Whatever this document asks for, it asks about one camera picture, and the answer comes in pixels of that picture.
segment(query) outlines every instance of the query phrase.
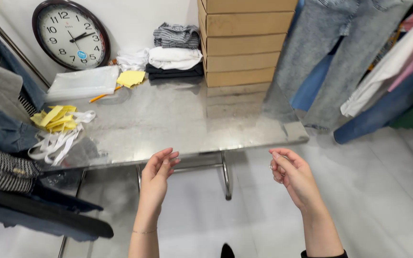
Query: right hand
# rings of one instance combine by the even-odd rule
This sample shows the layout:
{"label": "right hand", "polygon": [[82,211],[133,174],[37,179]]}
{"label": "right hand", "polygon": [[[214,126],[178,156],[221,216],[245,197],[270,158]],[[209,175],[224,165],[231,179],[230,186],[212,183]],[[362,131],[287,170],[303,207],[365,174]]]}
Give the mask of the right hand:
{"label": "right hand", "polygon": [[308,163],[290,149],[270,149],[273,179],[283,184],[294,204],[302,212],[324,207]]}

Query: bracelet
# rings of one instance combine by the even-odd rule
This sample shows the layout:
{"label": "bracelet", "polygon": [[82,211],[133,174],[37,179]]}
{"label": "bracelet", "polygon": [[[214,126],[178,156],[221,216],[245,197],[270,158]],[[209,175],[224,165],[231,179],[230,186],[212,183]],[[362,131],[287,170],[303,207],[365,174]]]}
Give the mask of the bracelet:
{"label": "bracelet", "polygon": [[149,234],[149,233],[152,233],[152,232],[155,232],[155,231],[157,231],[157,228],[154,229],[153,231],[150,231],[150,232],[138,232],[138,231],[132,230],[133,233],[137,233],[137,234]]}

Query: pencil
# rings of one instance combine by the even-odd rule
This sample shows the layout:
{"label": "pencil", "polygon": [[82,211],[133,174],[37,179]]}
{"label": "pencil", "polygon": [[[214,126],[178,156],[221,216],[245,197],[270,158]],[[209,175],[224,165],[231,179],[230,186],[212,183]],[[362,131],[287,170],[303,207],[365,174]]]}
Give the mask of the pencil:
{"label": "pencil", "polygon": [[[117,87],[114,89],[114,91],[117,91],[118,89],[120,89],[120,88],[122,88],[122,87],[123,87],[123,85],[119,85],[119,86],[117,86]],[[89,103],[92,103],[92,102],[94,102],[95,100],[99,100],[99,99],[101,99],[102,97],[104,97],[104,96],[106,96],[106,95],[109,95],[109,94],[103,94],[103,95],[100,95],[100,96],[98,96],[98,97],[96,97],[96,98],[93,98],[93,99],[89,100]]]}

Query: left hand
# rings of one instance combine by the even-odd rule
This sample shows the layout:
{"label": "left hand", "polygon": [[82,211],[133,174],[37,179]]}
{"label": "left hand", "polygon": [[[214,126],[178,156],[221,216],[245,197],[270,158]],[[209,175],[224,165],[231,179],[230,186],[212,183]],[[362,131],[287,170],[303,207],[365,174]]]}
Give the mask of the left hand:
{"label": "left hand", "polygon": [[149,159],[141,172],[138,212],[148,217],[159,216],[167,193],[167,178],[173,173],[172,167],[179,163],[178,155],[179,152],[173,152],[173,148],[167,148]]}

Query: clock numeral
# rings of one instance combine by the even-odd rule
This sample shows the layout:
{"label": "clock numeral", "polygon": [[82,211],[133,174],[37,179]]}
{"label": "clock numeral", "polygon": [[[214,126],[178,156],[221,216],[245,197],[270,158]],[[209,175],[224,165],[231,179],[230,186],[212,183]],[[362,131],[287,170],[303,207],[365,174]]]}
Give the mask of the clock numeral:
{"label": "clock numeral", "polygon": [[60,16],[60,19],[69,19],[68,13],[65,11],[62,11],[61,13],[58,12],[58,15]]}
{"label": "clock numeral", "polygon": [[57,33],[57,29],[55,27],[47,27],[49,33]]}

